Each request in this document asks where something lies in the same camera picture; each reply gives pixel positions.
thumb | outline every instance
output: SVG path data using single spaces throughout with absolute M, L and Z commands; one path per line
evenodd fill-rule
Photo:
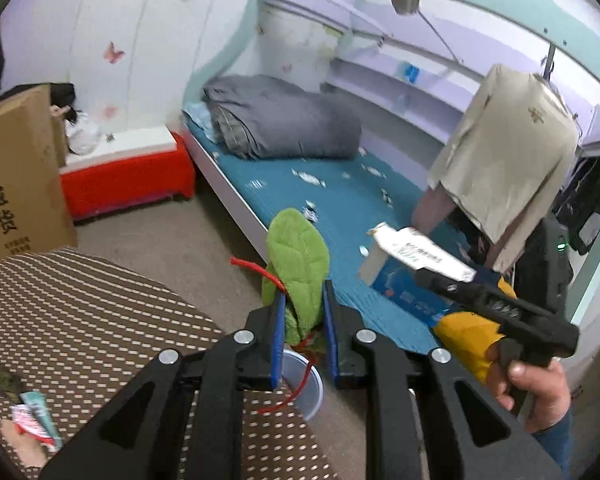
M 558 399 L 562 394 L 564 378 L 561 373 L 549 368 L 540 368 L 520 361 L 509 365 L 511 384 L 547 400 Z

red wire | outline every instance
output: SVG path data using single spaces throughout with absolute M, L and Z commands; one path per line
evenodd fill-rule
M 235 256 L 232 256 L 229 259 L 229 263 L 231 263 L 232 265 L 237 265 L 240 267 L 245 267 L 247 269 L 255 270 L 259 274 L 262 274 L 266 278 L 269 278 L 277 286 L 277 288 L 279 288 L 282 292 L 284 292 L 286 294 L 285 285 L 276 276 L 271 274 L 268 270 L 263 269 L 258 264 L 255 264 L 253 262 L 248 262 L 247 260 L 241 260 L 240 258 L 236 258 Z M 304 376 L 302 376 L 302 381 L 300 381 L 300 384 L 298 385 L 296 390 L 293 393 L 291 393 L 291 395 L 289 395 L 285 400 L 280 402 L 279 404 L 276 404 L 275 406 L 269 406 L 268 408 L 259 409 L 258 410 L 259 414 L 276 412 L 283 406 L 286 406 L 290 402 L 293 402 L 294 399 L 298 395 L 300 395 L 300 392 L 302 392 L 302 390 L 306 386 L 306 382 L 309 380 L 309 375 L 311 374 L 311 368 L 313 368 L 314 365 L 318 362 L 318 359 L 317 359 L 315 353 L 306 348 L 307 343 L 312 336 L 313 336 L 313 332 L 309 332 L 307 337 L 305 337 L 297 346 L 292 347 L 294 350 L 299 351 L 299 352 L 304 350 L 304 352 L 307 353 L 309 356 L 309 362 L 306 364 L 306 368 L 304 369 Z
M 289 395 L 285 400 L 283 400 L 279 404 L 276 404 L 275 406 L 269 406 L 268 408 L 260 408 L 258 410 L 259 414 L 262 415 L 263 413 L 276 412 L 283 406 L 286 406 L 290 402 L 293 402 L 294 399 L 298 395 L 300 395 L 300 392 L 302 392 L 302 390 L 306 386 L 306 382 L 309 380 L 309 374 L 311 373 L 311 368 L 313 368 L 313 366 L 318 362 L 318 358 L 317 358 L 315 352 L 313 352 L 312 350 L 308 350 L 306 348 L 308 342 L 313 338 L 313 336 L 314 336 L 314 332 L 311 331 L 308 333 L 307 337 L 305 337 L 301 342 L 298 343 L 298 345 L 291 347 L 293 350 L 295 350 L 298 353 L 302 353 L 304 351 L 304 353 L 307 354 L 308 359 L 309 359 L 309 362 L 306 364 L 306 368 L 304 369 L 304 375 L 302 376 L 302 381 L 300 381 L 300 384 L 298 384 L 298 387 L 295 389 L 295 391 L 293 391 L 291 393 L 291 395 Z
M 262 274 L 265 278 L 269 278 L 276 285 L 277 288 L 279 288 L 282 292 L 286 294 L 285 285 L 277 277 L 271 274 L 268 270 L 263 269 L 258 264 L 248 262 L 247 260 L 241 260 L 240 258 L 236 258 L 235 256 L 229 258 L 229 263 L 232 265 L 237 265 L 240 267 L 245 267 L 247 269 L 255 270 L 256 272 Z
M 290 402 L 293 402 L 294 399 L 298 395 L 300 395 L 300 392 L 302 392 L 302 390 L 306 386 L 306 382 L 309 380 L 309 375 L 311 374 L 311 368 L 314 367 L 315 362 L 316 362 L 316 359 L 314 356 L 309 357 L 309 362 L 306 364 L 306 368 L 304 369 L 304 376 L 302 376 L 302 381 L 300 381 L 299 386 L 296 388 L 296 390 L 291 395 L 289 395 L 285 400 L 283 400 L 279 404 L 276 404 L 275 406 L 269 406 L 267 408 L 260 408 L 258 410 L 258 413 L 262 415 L 263 413 L 276 412 L 283 406 L 286 406 Z

cardboard box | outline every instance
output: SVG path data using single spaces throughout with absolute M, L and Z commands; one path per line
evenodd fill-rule
M 64 127 L 64 118 L 61 116 L 51 116 L 51 127 L 54 131 L 54 149 L 56 151 L 56 164 L 58 168 L 66 166 L 66 156 L 69 153 L 69 146 L 66 143 L 66 129 Z
M 475 270 L 413 228 L 396 231 L 381 223 L 368 232 L 374 244 L 358 276 L 380 294 L 429 326 L 450 311 L 450 303 L 416 286 L 413 272 L 426 268 L 457 282 L 471 282 Z
M 0 102 L 0 260 L 76 245 L 62 194 L 49 88 Z

green leaf plush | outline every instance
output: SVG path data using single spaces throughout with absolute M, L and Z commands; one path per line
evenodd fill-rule
M 329 273 L 329 250 L 322 235 L 297 209 L 276 215 L 267 235 L 267 270 L 284 283 L 298 314 L 286 308 L 285 342 L 297 345 L 322 322 L 322 284 Z M 262 280 L 262 304 L 273 303 L 276 285 Z

white bed frame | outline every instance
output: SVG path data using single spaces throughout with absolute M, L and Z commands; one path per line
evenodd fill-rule
M 234 185 L 227 179 L 216 164 L 213 156 L 209 155 L 198 142 L 196 137 L 184 124 L 178 128 L 178 134 L 184 140 L 189 155 L 196 163 L 198 169 L 205 176 L 206 181 L 224 205 L 224 208 L 234 219 L 251 245 L 258 251 L 260 257 L 266 262 L 267 257 L 267 228 L 253 212 Z

